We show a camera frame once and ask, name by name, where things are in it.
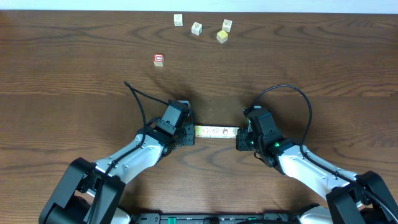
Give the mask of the yellow block with ball picture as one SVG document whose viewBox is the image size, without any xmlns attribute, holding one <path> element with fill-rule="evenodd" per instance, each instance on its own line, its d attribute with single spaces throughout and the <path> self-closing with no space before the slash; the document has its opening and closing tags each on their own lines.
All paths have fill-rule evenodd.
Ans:
<svg viewBox="0 0 398 224">
<path fill-rule="evenodd" d="M 196 138 L 201 138 L 202 137 L 202 126 L 195 126 L 195 137 Z"/>
</svg>

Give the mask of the yellow letter G block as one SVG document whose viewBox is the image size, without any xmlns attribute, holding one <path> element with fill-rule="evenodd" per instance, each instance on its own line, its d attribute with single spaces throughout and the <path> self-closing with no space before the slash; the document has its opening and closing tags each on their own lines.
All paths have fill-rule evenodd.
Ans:
<svg viewBox="0 0 398 224">
<path fill-rule="evenodd" d="M 239 128 L 238 127 L 230 127 L 229 130 L 230 130 L 231 138 L 236 138 Z"/>
</svg>

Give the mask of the plain white wooden block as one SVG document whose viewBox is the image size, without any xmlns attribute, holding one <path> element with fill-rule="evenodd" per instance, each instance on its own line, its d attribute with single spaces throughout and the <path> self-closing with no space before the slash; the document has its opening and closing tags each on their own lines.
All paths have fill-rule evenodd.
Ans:
<svg viewBox="0 0 398 224">
<path fill-rule="evenodd" d="M 211 137 L 211 126 L 202 126 L 201 127 L 201 136 L 203 138 L 210 138 Z"/>
</svg>

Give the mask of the green edged wooden block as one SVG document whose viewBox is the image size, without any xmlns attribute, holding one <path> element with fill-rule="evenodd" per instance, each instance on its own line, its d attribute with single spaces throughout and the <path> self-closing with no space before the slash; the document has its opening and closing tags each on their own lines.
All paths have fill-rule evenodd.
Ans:
<svg viewBox="0 0 398 224">
<path fill-rule="evenodd" d="M 221 128 L 217 126 L 212 126 L 211 127 L 211 137 L 212 138 L 220 138 L 221 137 Z"/>
</svg>

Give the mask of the yellow letter K block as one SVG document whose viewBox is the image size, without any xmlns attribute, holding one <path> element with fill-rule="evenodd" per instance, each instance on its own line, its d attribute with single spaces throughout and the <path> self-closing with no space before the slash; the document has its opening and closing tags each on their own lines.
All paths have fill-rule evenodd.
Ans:
<svg viewBox="0 0 398 224">
<path fill-rule="evenodd" d="M 229 127 L 222 127 L 220 129 L 220 134 L 222 138 L 230 138 L 230 128 Z"/>
</svg>

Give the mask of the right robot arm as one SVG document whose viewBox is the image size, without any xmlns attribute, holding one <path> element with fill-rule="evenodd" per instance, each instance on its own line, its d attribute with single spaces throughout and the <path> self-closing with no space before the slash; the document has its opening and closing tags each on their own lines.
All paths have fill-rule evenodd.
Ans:
<svg viewBox="0 0 398 224">
<path fill-rule="evenodd" d="M 243 114 L 248 126 L 238 130 L 236 149 L 252 151 L 267 167 L 300 181 L 326 200 L 328 208 L 307 210 L 300 223 L 397 222 L 397 203 L 380 175 L 341 169 L 283 137 L 265 108 L 251 106 Z"/>
</svg>

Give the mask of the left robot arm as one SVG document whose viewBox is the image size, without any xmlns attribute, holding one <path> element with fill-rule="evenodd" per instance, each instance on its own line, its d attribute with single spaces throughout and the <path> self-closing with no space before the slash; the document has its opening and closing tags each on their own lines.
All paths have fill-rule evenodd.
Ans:
<svg viewBox="0 0 398 224">
<path fill-rule="evenodd" d="M 195 143 L 188 101 L 169 100 L 154 127 L 145 125 L 113 155 L 89 162 L 82 157 L 67 168 L 43 208 L 39 223 L 129 223 L 118 205 L 125 186 L 179 146 Z"/>
</svg>

